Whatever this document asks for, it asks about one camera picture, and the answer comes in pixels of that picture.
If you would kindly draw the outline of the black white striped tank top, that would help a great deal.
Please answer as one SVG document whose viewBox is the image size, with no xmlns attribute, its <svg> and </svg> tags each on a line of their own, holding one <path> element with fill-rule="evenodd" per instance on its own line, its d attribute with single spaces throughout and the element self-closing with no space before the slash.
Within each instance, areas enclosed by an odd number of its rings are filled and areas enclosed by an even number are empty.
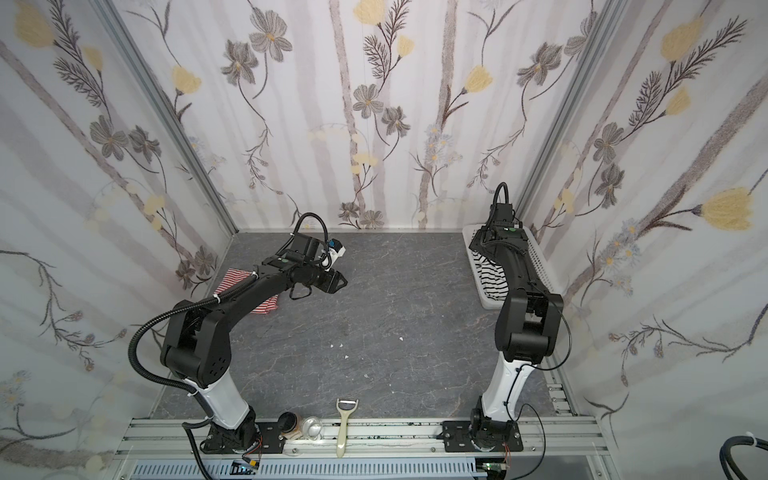
<svg viewBox="0 0 768 480">
<path fill-rule="evenodd" d="M 481 301 L 502 304 L 508 292 L 503 269 L 474 251 L 469 252 L 469 258 Z"/>
</svg>

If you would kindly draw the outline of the cream handled peeler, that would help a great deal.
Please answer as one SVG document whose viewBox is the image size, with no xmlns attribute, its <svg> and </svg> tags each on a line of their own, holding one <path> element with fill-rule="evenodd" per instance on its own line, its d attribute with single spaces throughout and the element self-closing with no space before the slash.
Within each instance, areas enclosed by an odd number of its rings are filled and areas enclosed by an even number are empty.
<svg viewBox="0 0 768 480">
<path fill-rule="evenodd" d="M 336 457 L 343 458 L 346 452 L 348 443 L 348 426 L 349 419 L 352 414 L 357 410 L 359 401 L 356 399 L 338 398 L 336 402 L 336 409 L 340 415 L 340 425 L 336 440 Z"/>
</svg>

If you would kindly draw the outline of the white plastic laundry basket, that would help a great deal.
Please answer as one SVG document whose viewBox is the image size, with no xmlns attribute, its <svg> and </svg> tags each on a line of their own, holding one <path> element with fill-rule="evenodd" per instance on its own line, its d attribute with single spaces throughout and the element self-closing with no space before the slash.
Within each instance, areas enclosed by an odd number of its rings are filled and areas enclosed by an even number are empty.
<svg viewBox="0 0 768 480">
<path fill-rule="evenodd" d="M 481 305 L 487 310 L 500 310 L 507 295 L 507 282 L 503 269 L 469 248 L 472 239 L 481 227 L 482 224 L 465 226 L 462 229 L 462 237 Z M 524 231 L 529 240 L 529 258 L 539 278 L 550 292 L 562 294 L 564 292 L 562 283 L 545 259 L 532 231 L 528 227 L 525 227 Z"/>
</svg>

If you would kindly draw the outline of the clear glass cup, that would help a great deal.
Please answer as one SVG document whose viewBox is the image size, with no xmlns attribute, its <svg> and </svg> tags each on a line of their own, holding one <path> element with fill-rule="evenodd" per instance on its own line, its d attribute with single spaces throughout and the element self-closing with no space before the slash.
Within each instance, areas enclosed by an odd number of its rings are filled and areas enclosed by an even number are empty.
<svg viewBox="0 0 768 480">
<path fill-rule="evenodd" d="M 323 435 L 324 424 L 322 420 L 316 416 L 310 416 L 304 418 L 301 423 L 302 438 L 316 441 L 320 440 Z"/>
</svg>

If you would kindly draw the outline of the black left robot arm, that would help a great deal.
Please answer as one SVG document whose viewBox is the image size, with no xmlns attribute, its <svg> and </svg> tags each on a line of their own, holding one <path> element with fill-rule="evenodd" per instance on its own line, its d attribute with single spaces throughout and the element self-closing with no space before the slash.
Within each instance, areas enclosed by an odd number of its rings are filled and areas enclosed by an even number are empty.
<svg viewBox="0 0 768 480">
<path fill-rule="evenodd" d="M 264 273 L 253 272 L 233 287 L 211 296 L 209 306 L 185 308 L 171 315 L 160 362 L 179 379 L 204 409 L 209 432 L 199 446 L 206 454 L 245 453 L 258 447 L 261 432 L 254 409 L 243 399 L 230 372 L 230 334 L 256 307 L 302 285 L 334 294 L 348 281 L 332 267 L 315 261 L 272 256 Z"/>
</svg>

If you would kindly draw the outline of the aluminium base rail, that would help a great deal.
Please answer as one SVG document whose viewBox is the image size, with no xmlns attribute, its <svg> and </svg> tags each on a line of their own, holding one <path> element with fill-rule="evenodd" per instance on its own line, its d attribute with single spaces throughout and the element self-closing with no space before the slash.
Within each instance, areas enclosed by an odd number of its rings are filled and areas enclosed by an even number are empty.
<svg viewBox="0 0 768 480">
<path fill-rule="evenodd" d="M 203 454 L 195 462 L 191 446 L 174 420 L 134 420 L 108 469 L 110 479 L 200 479 L 204 463 L 237 460 L 256 467 L 265 459 L 472 458 L 485 479 L 616 479 L 618 470 L 595 419 L 584 416 L 535 418 L 516 424 L 521 449 L 479 451 L 469 441 L 468 424 L 449 427 L 439 418 L 352 419 L 343 458 L 336 457 L 340 422 L 325 419 L 320 440 L 284 440 L 274 423 L 262 428 L 260 447 L 246 456 Z"/>
</svg>

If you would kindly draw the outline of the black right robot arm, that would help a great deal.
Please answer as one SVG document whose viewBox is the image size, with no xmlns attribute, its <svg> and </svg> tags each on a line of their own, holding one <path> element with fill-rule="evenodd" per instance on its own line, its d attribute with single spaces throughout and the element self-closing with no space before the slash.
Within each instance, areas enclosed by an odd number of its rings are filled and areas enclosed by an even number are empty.
<svg viewBox="0 0 768 480">
<path fill-rule="evenodd" d="M 530 374 L 554 352 L 562 297 L 541 279 L 522 228 L 482 226 L 470 250 L 501 269 L 507 293 L 494 330 L 499 360 L 472 410 L 469 436 L 479 451 L 519 451 L 516 407 Z"/>
</svg>

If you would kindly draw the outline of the red white striped tank top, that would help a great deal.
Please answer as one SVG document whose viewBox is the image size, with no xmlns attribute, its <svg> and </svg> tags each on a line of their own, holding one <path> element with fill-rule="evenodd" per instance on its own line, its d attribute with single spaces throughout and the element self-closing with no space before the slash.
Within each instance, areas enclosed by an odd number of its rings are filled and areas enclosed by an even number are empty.
<svg viewBox="0 0 768 480">
<path fill-rule="evenodd" d="M 242 298 L 248 298 L 253 294 L 252 288 L 255 285 L 256 275 L 253 271 L 229 268 L 213 294 L 222 296 L 226 291 L 236 290 Z M 278 294 L 265 298 L 259 305 L 256 305 L 250 314 L 267 315 L 278 309 Z"/>
</svg>

